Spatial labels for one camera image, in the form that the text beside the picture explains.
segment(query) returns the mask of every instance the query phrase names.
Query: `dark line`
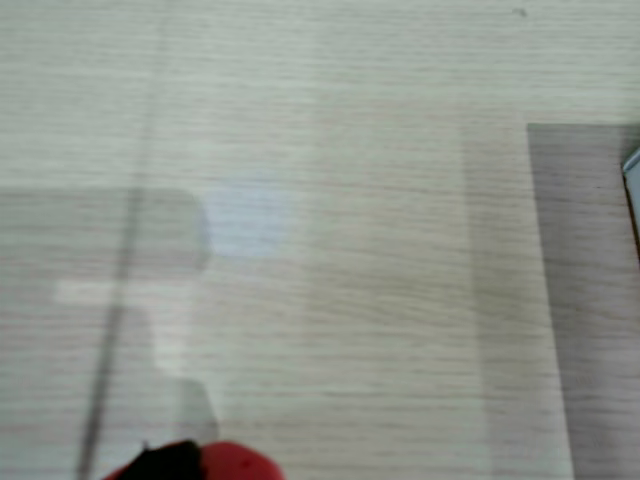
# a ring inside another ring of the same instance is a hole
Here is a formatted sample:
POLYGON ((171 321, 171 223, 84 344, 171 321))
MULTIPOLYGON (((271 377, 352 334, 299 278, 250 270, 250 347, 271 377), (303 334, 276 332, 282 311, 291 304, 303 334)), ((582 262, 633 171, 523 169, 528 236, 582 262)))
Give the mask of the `dark line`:
POLYGON ((135 243, 138 235, 139 220, 144 201, 144 183, 150 163, 153 134, 155 130, 156 108, 159 83, 164 71, 166 57, 166 26, 169 19, 169 3, 162 2, 158 22, 158 37, 155 62, 152 66, 150 86, 147 95, 147 109, 143 121, 141 152, 132 175, 132 188, 127 201, 127 216, 124 222, 122 245, 116 262, 113 277, 114 289, 107 310, 105 336, 102 340, 96 375, 91 390, 89 413, 85 422, 80 457, 76 467, 77 480, 89 480, 93 472, 96 450, 100 440, 100 431, 104 418, 105 404, 113 370, 115 349, 124 320, 124 300, 131 277, 131 261, 135 255, 135 243))

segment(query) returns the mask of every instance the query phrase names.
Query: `light wood grain surface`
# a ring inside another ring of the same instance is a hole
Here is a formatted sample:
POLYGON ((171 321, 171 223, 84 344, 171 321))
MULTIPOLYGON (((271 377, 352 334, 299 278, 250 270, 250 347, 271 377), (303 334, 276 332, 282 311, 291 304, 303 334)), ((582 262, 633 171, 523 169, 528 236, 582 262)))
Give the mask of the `light wood grain surface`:
POLYGON ((638 121, 638 13, 3 2, 1 476, 77 474, 115 298, 87 478, 182 435, 295 479, 573 478, 527 125, 638 121))

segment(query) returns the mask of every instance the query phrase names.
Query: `table surface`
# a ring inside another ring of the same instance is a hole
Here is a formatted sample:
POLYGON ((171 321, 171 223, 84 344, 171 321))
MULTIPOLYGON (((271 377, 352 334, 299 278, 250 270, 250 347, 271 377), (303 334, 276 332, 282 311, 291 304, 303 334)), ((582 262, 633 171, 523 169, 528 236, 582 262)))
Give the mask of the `table surface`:
POLYGON ((638 122, 640 3, 0 12, 3 477, 573 478, 527 126, 638 122))

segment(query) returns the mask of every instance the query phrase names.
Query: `red object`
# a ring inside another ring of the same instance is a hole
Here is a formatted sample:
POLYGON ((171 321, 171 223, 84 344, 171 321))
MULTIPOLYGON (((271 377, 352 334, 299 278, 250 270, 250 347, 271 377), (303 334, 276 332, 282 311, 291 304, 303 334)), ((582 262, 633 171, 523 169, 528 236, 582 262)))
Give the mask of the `red object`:
MULTIPOLYGON (((237 443, 211 443, 200 451, 203 480, 285 480, 275 462, 237 443)), ((117 480, 126 468, 116 470, 105 480, 117 480)))

